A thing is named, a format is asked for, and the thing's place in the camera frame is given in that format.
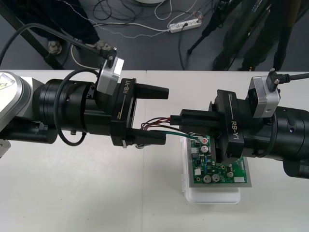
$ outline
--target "sticker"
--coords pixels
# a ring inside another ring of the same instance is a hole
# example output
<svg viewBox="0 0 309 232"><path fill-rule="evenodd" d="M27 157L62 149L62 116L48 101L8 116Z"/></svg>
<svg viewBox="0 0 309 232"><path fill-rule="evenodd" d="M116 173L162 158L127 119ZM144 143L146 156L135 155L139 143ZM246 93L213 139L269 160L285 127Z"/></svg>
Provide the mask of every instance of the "sticker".
<svg viewBox="0 0 309 232"><path fill-rule="evenodd" d="M15 80L11 79L5 74L0 76L0 90L12 86L15 83Z"/></svg>

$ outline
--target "robotic arm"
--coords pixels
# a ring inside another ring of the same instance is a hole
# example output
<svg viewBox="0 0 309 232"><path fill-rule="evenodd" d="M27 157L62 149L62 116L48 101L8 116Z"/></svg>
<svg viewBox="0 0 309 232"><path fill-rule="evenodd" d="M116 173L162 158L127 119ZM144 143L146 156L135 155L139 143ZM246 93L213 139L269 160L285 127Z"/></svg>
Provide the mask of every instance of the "robotic arm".
<svg viewBox="0 0 309 232"><path fill-rule="evenodd" d="M138 84L136 79L117 83L124 61L116 57L110 68L107 62L96 83L64 83L53 79L43 84L11 72L0 72L1 154L8 147L3 141L52 144L59 130L110 135L115 146L164 145L165 134L133 129L132 125L137 99L167 99L169 90ZM56 102L58 115L55 115ZM55 125L55 117L60 128Z"/></svg>
<svg viewBox="0 0 309 232"><path fill-rule="evenodd" d="M84 49L98 53L39 24L18 30L0 54L0 64L14 38L30 27L39 27ZM137 99L168 99L167 88L138 84L136 79L118 83L124 61L116 49L99 54L106 59L99 73L80 70L64 80L43 84L29 77L0 72L0 158L10 148L8 140L52 144L57 135L68 145L79 145L87 133L111 136L113 145L164 145L166 134L132 128ZM80 72L97 76L95 83L70 81ZM253 77L247 98L218 90L208 111L182 110L170 124L180 131L211 137L211 155L217 163L231 164L242 155L283 161L291 177L309 178L309 113L278 107L279 84L309 78L309 74ZM69 142L61 130L83 136Z"/></svg>

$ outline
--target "black pants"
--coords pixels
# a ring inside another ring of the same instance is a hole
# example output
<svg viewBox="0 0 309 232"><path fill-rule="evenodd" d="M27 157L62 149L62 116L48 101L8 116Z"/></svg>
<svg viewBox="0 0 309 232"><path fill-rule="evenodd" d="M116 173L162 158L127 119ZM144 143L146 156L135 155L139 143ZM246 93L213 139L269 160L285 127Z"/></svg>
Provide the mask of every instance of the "black pants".
<svg viewBox="0 0 309 232"><path fill-rule="evenodd" d="M288 0L277 0L273 4L270 9L270 14L267 17L264 27L260 31L255 44L244 56L244 61L242 64L244 68L256 67L266 60L269 51L280 39L282 29L286 24L286 10L288 2ZM224 47L228 46L230 38L238 32L238 29L244 20L243 17L245 13L250 11L255 3L256 0L244 0L242 2L239 14L225 36ZM302 0L300 12L308 6L308 3L309 0Z"/></svg>
<svg viewBox="0 0 309 232"><path fill-rule="evenodd" d="M67 4L57 0L3 0L4 3L24 23L41 23L57 31L63 29L74 38L86 44L95 44L99 36L92 24L80 17ZM83 17L88 18L78 0L65 0ZM32 29L50 41L59 40L42 29Z"/></svg>

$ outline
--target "white power strip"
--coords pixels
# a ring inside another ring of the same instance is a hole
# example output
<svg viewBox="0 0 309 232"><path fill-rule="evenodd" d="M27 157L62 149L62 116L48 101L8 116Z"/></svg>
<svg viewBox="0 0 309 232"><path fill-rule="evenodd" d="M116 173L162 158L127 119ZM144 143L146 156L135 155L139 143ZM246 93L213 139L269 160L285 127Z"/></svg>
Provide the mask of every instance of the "white power strip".
<svg viewBox="0 0 309 232"><path fill-rule="evenodd" d="M172 33L175 33L175 32L181 31L182 28L183 28L183 30L189 30L189 29L193 29L193 28L199 28L201 25L202 25L202 21L198 21L198 19L196 18L196 19L184 21L184 22L181 22L181 23L171 24L169 26L169 31L172 32Z"/></svg>

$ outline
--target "green circuit board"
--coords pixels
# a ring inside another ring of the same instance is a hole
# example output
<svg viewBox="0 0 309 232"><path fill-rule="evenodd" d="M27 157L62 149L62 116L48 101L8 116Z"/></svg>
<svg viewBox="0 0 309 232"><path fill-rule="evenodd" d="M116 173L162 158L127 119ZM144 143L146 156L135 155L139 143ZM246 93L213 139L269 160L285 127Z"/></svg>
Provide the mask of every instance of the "green circuit board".
<svg viewBox="0 0 309 232"><path fill-rule="evenodd" d="M247 175L243 157L231 165L215 163L211 157L210 151L205 153L205 149L202 149L203 146L206 146L208 149L210 148L210 138L208 136L205 136L205 138L207 141L206 144L201 144L196 140L191 140L194 183L247 183Z"/></svg>

